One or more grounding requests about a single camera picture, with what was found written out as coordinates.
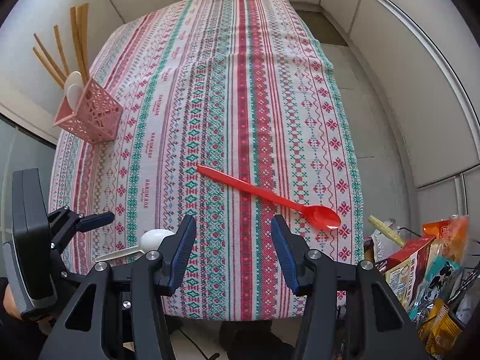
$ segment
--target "snack box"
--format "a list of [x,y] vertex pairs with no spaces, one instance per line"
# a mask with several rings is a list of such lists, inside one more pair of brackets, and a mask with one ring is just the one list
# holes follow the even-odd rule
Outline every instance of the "snack box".
[[435,235],[426,235],[415,241],[408,241],[397,253],[387,260],[385,281],[407,309],[417,294],[422,282]]
[[433,234],[426,234],[419,239],[408,241],[402,249],[388,257],[387,270],[390,270],[393,267],[397,266],[416,252],[421,252],[421,255],[424,254],[426,256],[426,259],[428,259],[430,245],[435,238],[436,236]]
[[446,219],[444,221],[426,223],[425,225],[423,225],[423,235],[433,234],[438,239],[447,239],[449,224],[450,224],[450,219]]

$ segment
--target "person's hand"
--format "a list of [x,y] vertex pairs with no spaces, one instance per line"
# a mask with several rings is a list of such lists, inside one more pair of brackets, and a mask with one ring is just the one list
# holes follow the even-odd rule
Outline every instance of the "person's hand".
[[22,317],[20,316],[20,311],[18,311],[17,305],[15,304],[14,295],[11,293],[10,284],[8,284],[7,288],[5,289],[3,308],[13,318],[17,318],[20,320],[22,319]]

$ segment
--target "spoon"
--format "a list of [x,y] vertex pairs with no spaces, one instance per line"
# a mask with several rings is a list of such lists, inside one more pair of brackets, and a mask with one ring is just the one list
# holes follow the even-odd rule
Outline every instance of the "spoon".
[[126,249],[117,250],[95,259],[95,262],[113,260],[125,257],[138,252],[147,253],[148,251],[156,251],[165,237],[174,235],[175,233],[165,229],[153,229],[147,231],[140,237],[140,245],[127,247]]
[[292,202],[291,200],[282,198],[273,192],[258,188],[255,185],[251,185],[245,181],[226,175],[225,173],[219,172],[218,170],[209,168],[207,166],[198,165],[197,171],[205,176],[210,177],[212,180],[220,181],[221,183],[230,185],[237,190],[248,192],[260,198],[270,200],[273,203],[277,203],[291,208],[292,210],[299,211],[311,225],[320,230],[333,230],[340,226],[340,217],[335,211],[328,207],[320,205],[306,206],[304,204]]
[[66,90],[67,102],[73,112],[78,108],[78,102],[83,92],[83,87],[77,84],[70,85]]
[[72,85],[76,84],[78,86],[81,86],[83,88],[83,80],[82,80],[82,75],[78,71],[73,71],[70,73],[65,80],[65,83],[63,84],[63,87],[65,88],[65,95],[67,95],[66,90],[67,88]]

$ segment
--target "tablecloth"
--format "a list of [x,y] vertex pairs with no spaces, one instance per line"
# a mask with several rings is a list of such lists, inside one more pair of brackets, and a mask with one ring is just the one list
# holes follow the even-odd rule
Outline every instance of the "tablecloth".
[[[153,228],[175,231],[191,214],[197,238],[165,312],[257,320],[305,305],[279,269],[274,214],[337,261],[363,257],[361,185],[333,66],[288,0],[169,5],[118,28],[91,71],[123,107],[117,139],[91,146],[61,133],[49,209],[116,217],[76,235],[63,255],[69,269],[86,274],[95,257]],[[296,211],[200,176],[197,164],[332,207],[342,224],[310,228]]]

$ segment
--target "wire basket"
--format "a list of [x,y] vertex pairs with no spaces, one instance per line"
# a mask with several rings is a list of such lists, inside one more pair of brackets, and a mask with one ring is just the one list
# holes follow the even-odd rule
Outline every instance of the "wire basket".
[[90,144],[115,140],[122,106],[94,79],[90,78],[78,102],[76,111],[63,97],[53,125]]

